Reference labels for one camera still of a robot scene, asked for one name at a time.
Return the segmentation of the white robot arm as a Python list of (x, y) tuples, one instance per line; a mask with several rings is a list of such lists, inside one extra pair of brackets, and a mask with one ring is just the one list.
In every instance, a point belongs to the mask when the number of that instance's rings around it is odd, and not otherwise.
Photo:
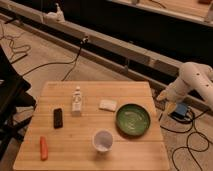
[(157, 96), (158, 101), (167, 100), (163, 113), (174, 112), (192, 90), (197, 91), (213, 111), (213, 69), (209, 65), (186, 62), (180, 66), (179, 76)]

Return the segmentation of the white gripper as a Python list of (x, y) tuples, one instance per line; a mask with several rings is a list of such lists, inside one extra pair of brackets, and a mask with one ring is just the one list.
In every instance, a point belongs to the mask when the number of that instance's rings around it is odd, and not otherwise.
[(166, 112), (167, 114), (171, 114), (177, 107), (176, 103), (183, 101), (190, 90), (190, 86), (182, 79), (176, 79), (166, 87), (166, 91), (163, 90), (160, 92), (156, 97), (156, 100), (162, 101), (168, 99), (169, 101), (172, 101), (166, 103)]

